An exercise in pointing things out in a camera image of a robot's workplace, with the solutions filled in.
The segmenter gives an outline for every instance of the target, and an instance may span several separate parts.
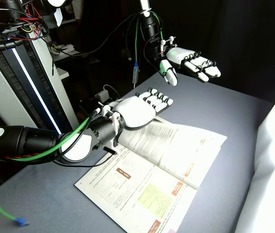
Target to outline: led strip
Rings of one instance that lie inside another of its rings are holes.
[[[37,95],[37,97],[38,97],[38,99],[39,99],[41,105],[44,107],[44,109],[45,109],[47,115],[49,116],[50,120],[52,121],[52,123],[53,123],[55,129],[57,130],[57,132],[58,132],[59,134],[61,134],[61,131],[60,131],[59,127],[58,127],[57,124],[55,123],[55,120],[53,119],[53,117],[52,117],[52,115],[51,115],[49,109],[47,108],[47,106],[46,106],[44,100],[42,99],[41,95],[39,94],[39,92],[38,92],[38,90],[37,90],[35,84],[33,83],[33,81],[32,81],[32,79],[31,79],[29,73],[28,73],[27,70],[26,70],[26,68],[25,68],[25,66],[24,66],[24,64],[23,64],[23,62],[22,62],[22,60],[21,60],[19,54],[17,53],[16,49],[11,49],[11,50],[12,50],[12,52],[14,53],[14,55],[16,56],[16,59],[17,59],[17,61],[19,62],[19,64],[20,64],[20,66],[21,66],[21,68],[22,68],[22,70],[23,70],[23,72],[24,72],[24,74],[25,74],[27,80],[30,82],[30,84],[31,84],[31,86],[32,86],[32,88],[33,88],[33,90],[34,90],[34,92],[36,93],[36,95]]]

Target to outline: white curtain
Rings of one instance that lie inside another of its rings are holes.
[[[275,105],[260,125],[255,174],[236,233],[275,233]]]

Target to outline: book page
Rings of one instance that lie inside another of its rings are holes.
[[[196,189],[225,140],[208,130],[160,122],[124,130],[119,138],[124,146]]]
[[[117,148],[120,154],[75,186],[127,232],[176,232],[196,190],[128,148]]]

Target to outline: gray table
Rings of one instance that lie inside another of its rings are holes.
[[[178,77],[179,84],[173,87],[156,74],[126,96],[157,88],[174,99],[160,114],[162,118],[227,136],[178,233],[232,232],[253,175],[258,126],[271,104],[184,75]],[[82,164],[95,164],[103,154],[97,151]],[[54,163],[24,168],[0,187],[0,205],[15,216],[26,217],[31,225],[19,228],[0,215],[0,233],[123,232],[74,186],[87,171]]]

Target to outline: yellow wire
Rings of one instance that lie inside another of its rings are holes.
[[[21,29],[23,30],[23,31],[25,31],[25,32],[27,32],[27,33],[31,33],[33,30],[31,30],[31,31],[27,31],[27,30],[25,30],[24,28],[22,28],[21,27]]]

